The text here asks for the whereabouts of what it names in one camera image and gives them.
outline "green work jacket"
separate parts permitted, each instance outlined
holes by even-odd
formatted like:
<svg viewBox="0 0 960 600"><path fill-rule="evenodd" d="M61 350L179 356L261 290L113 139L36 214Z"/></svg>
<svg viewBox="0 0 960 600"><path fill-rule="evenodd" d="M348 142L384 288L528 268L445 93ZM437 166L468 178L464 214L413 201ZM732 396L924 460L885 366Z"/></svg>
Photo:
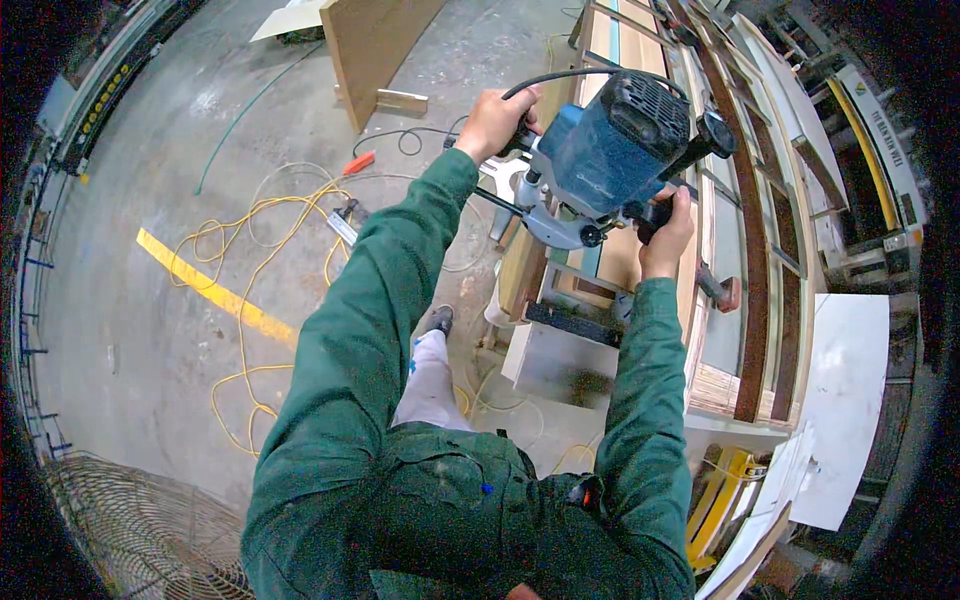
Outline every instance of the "green work jacket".
<svg viewBox="0 0 960 600"><path fill-rule="evenodd" d="M538 480L510 440L391 428L410 339L477 183L446 151L381 210L300 331L242 561L261 598L693 594L684 357L672 279L636 287L596 474Z"/></svg>

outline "concrete floor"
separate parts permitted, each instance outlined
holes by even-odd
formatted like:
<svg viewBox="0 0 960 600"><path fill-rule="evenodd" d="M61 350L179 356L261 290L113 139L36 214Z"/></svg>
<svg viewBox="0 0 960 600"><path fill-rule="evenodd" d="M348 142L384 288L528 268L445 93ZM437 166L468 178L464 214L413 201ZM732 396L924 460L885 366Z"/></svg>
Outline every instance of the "concrete floor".
<svg viewBox="0 0 960 600"><path fill-rule="evenodd" d="M336 173L349 160L358 137L335 103L333 67L322 48L247 112L216 156L203 193L194 195L231 120L263 85L312 47L283 47L272 39L247 42L267 15L284 4L211 0L144 68L90 158L89 184L72 185L60 208L53 247L57 268L47 279L37 332L50 349L36 358L40 401L47 412L60 413L60 426L75 448L199 485L241 511L248 504L254 459L231 445L210 408L213 384L240 372L237 322L195 291L174 287L135 238L144 228L173 248L205 219L240 218L257 185L284 163L310 161ZM446 129L468 112L482 89L509 87L545 72L548 35L568 32L572 25L573 19L547 0L449 0L391 85L429 95L426 117L377 113L368 132L415 125ZM554 41L558 60L569 60L571 51L561 39ZM395 138L374 141L369 146L377 150L372 170L419 175L443 142L434 133L426 133L423 141L423 152L413 157L397 150ZM304 171L271 179L258 198L306 195L324 182L316 170ZM403 180L368 180L348 189L366 209L377 210L402 200L405 188ZM483 328L482 320L473 317L490 297L498 258L486 237L492 209L479 199L474 202L480 219L465 211L447 261L464 264L478 253L480 258L468 270L443 273L435 297L436 303L454 304L460 315L450 341L451 362L459 385L466 387L464 373L470 372L473 388L479 377L472 349ZM299 210L282 207L258 218L257 237L278 240ZM299 327L323 300L323 263L334 240L321 219L308 219L258 278L249 300ZM220 283L241 294L267 253L241 233ZM183 257L212 275L190 250ZM342 266L337 256L331 274ZM251 367L292 362L293 351L282 343L250 328L245 337ZM116 373L108 361L110 346ZM252 382L261 401L279 408L289 372L257 373ZM489 389L486 397L509 395L504 381L492 381ZM567 410L572 407L539 399L537 404L547 409L537 453L531 454L543 475L571 440L592 439L602 420L584 422L579 413ZM221 389L219 405L229 429L245 441L252 404L242 380ZM506 424L521 446L537 437L537 417L504 419L484 416L481 426ZM256 419L257 446L271 424L269 417ZM573 459L564 466L586 468L586 461L578 465Z"/></svg>

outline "green sleeve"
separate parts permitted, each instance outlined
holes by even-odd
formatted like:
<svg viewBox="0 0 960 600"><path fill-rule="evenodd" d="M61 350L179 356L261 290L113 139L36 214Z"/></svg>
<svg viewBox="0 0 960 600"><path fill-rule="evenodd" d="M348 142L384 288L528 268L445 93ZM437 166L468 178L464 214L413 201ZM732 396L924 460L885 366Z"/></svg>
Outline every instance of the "green sleeve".
<svg viewBox="0 0 960 600"><path fill-rule="evenodd" d="M290 393L253 478L242 556L263 597L348 597L345 533L406 384L410 336L430 305L478 180L459 150L371 216L303 324Z"/></svg>
<svg viewBox="0 0 960 600"><path fill-rule="evenodd" d="M677 284L643 281L617 362L597 452L609 531L629 554L673 572L692 595L685 553L690 471L684 459L684 360Z"/></svg>

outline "shoe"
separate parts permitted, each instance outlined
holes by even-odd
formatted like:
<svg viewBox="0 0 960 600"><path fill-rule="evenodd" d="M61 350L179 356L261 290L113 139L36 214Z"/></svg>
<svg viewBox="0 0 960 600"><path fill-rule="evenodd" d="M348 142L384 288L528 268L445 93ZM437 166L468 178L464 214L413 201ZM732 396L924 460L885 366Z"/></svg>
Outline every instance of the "shoe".
<svg viewBox="0 0 960 600"><path fill-rule="evenodd" d="M426 320L426 330L433 331L439 329L444 333L444 337L449 337L450 329L453 328L453 306L444 304L433 309Z"/></svg>

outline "black power cord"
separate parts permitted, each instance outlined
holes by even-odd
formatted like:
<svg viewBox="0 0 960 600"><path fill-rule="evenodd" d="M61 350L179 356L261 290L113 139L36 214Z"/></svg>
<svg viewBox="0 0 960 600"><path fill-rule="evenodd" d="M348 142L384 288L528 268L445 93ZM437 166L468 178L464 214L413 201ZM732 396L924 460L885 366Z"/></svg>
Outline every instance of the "black power cord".
<svg viewBox="0 0 960 600"><path fill-rule="evenodd" d="M376 139L377 137L383 137L385 135L396 135L398 133L400 134L400 137L396 139L396 148L400 150L400 153L405 156L416 156L423 151L423 138L421 138L418 135L418 132L444 133L445 134L444 147L450 148L453 146L453 142L456 141L456 136L460 135L459 133L454 133L453 130L457 127L457 125L460 124L461 121L466 119L468 116L469 115L465 114L464 116L460 117L459 119L454 121L453 125L451 125L447 130L438 130L432 127L411 127L410 129L407 129L407 130L393 130L391 132L375 133L373 135L368 135L367 137L364 137L363 139L361 139L360 141L358 141L356 144L353 145L353 157L357 158L357 148L360 147L360 144L363 144L364 142L372 139ZM412 135L413 138L417 140L416 150L411 152L404 150L403 139L406 138L407 135Z"/></svg>
<svg viewBox="0 0 960 600"><path fill-rule="evenodd" d="M542 84L543 82L551 82L555 79L562 79L564 77L576 77L577 75L593 75L593 74L613 75L614 73L619 73L620 71L634 71L634 70L635 69L625 69L622 66L591 66L591 67L585 67L582 69L570 69L568 71L559 71L557 73L547 73L546 75L540 75L538 77L528 79L527 81L522 82L520 84L514 85L513 87L507 90L507 93L503 95L503 99L510 100L511 98L516 96L520 92L520 90L526 89L527 87L530 87L533 84ZM642 73L646 77L649 77L651 79L654 79L666 85L670 89L680 94L680 97L681 99L684 100L684 102L688 102L686 99L686 92L684 92L679 85L671 82L665 77L657 75L656 73L648 73L646 71L637 71L637 72Z"/></svg>
<svg viewBox="0 0 960 600"><path fill-rule="evenodd" d="M628 71L628 70L632 70L632 69L625 69L623 67L613 67L613 66L592 66L592 67L585 67L582 69L570 69L568 71L560 71L557 73L547 73L546 75L540 75L538 77L528 79L525 82L521 82L520 84L514 85L513 87L508 89L505 94L503 94L503 100L510 100L511 98L516 96L521 90L526 89L527 87L530 87L531 85L534 85L534 84L550 82L555 79L562 79L564 77L576 77L578 75L592 75L594 73L612 75L614 73L619 73L620 71ZM660 75L657 75L656 73L648 73L646 71L639 71L639 72L643 73L643 75L647 77L650 77L658 82L661 82L664 85L667 85L668 87L676 91L678 94L680 94L680 97L684 100L684 102L687 102L686 93L677 84L671 82L665 77L661 77ZM468 116L469 115L465 114L464 116L454 121L453 124L446 131L438 130L432 127L411 127L405 130L393 130L391 132L382 132L382 133L375 133L373 135L368 135L367 137L364 137L363 139L361 139L360 141L358 141L356 144L353 145L353 157L357 158L357 148L359 148L361 144L363 144L364 142L370 141L372 139L376 139L377 137L384 137L386 135L399 134L399 138L396 139L396 147L398 150L400 150L400 153L405 156L416 156L423 151L423 138L421 138L418 135L419 132L444 133L445 134L444 148L451 148L454 142L456 141L456 136L460 135L459 133L454 133L453 130L456 129L457 125L459 125L460 122L466 119ZM410 152L408 152L403 148L403 140L408 135L412 135L414 139L417 140L417 149Z"/></svg>

